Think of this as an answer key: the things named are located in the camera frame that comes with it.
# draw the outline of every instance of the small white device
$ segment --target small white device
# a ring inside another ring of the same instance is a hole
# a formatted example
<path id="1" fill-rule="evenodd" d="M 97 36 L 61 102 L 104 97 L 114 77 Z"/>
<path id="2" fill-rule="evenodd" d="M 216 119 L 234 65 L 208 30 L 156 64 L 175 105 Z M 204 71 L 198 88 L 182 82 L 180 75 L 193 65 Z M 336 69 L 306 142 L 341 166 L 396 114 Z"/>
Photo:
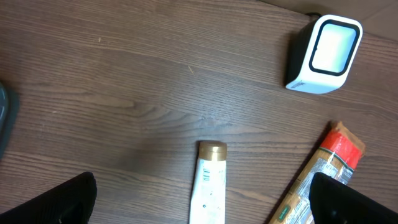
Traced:
<path id="1" fill-rule="evenodd" d="M 322 94 L 346 81 L 362 39 L 358 21 L 325 15 L 298 34 L 289 55 L 286 88 Z"/>

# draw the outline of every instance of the tube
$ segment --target tube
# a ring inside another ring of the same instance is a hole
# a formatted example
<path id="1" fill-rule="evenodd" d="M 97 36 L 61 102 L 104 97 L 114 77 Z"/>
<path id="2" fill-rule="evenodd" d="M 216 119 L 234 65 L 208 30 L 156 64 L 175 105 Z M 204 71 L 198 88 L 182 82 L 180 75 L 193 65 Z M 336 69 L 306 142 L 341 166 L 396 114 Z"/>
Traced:
<path id="1" fill-rule="evenodd" d="M 225 223 L 226 149 L 219 141 L 199 144 L 189 224 Z"/>

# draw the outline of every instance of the wooden table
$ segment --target wooden table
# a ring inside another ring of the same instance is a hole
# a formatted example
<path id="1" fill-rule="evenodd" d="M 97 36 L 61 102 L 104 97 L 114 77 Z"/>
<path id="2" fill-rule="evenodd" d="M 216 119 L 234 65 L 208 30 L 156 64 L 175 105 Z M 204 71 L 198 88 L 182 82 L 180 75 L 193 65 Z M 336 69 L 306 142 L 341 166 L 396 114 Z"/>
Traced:
<path id="1" fill-rule="evenodd" d="M 398 43 L 365 34 L 345 85 L 282 84 L 307 16 L 250 0 L 4 0 L 21 107 L 0 212 L 83 171 L 90 223 L 187 223 L 196 143 L 228 143 L 226 222 L 264 223 L 329 120 L 367 145 L 349 186 L 398 212 Z"/>

